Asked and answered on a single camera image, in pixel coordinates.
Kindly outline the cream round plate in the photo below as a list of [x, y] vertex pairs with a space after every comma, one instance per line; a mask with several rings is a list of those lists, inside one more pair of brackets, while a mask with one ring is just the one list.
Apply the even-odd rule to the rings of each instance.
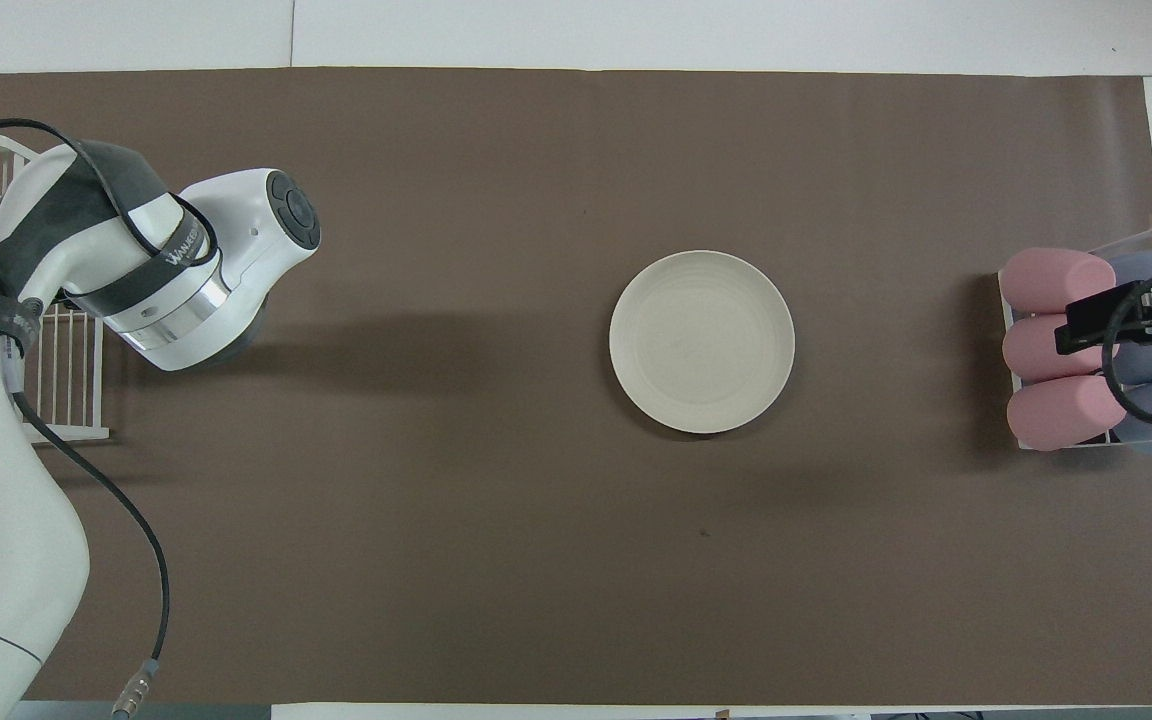
[[613, 306], [614, 377], [664, 427], [721, 434], [758, 419], [782, 395], [797, 356], [776, 283], [737, 256], [676, 252], [641, 270]]

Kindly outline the pink plastic cup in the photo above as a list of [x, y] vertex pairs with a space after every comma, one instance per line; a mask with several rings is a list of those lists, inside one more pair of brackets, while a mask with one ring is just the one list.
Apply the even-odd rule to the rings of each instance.
[[1126, 418], [1101, 376], [1076, 376], [1020, 388], [1006, 407], [1011, 434], [1030, 450], [1060, 450], [1079, 445]]
[[1101, 354], [1096, 347], [1069, 355], [1058, 353], [1055, 332], [1066, 323], [1064, 314], [1033, 314], [1011, 323], [1002, 342], [1005, 363], [1011, 374], [1034, 384], [1100, 372]]
[[1006, 304], [1029, 314], [1064, 313], [1064, 306], [1073, 302], [1111, 290], [1115, 285], [1115, 270], [1102, 258], [1047, 247], [1011, 255], [998, 274]]

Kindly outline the brown table mat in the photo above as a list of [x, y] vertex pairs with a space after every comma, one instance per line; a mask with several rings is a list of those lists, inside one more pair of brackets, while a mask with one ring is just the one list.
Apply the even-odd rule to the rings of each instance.
[[[151, 702], [1152, 705], [1152, 457], [1020, 450], [995, 281], [1146, 227], [1140, 79], [18, 74], [0, 118], [321, 218], [236, 361], [106, 342], [84, 455], [172, 569]], [[797, 334], [721, 434], [609, 359], [691, 250]]]

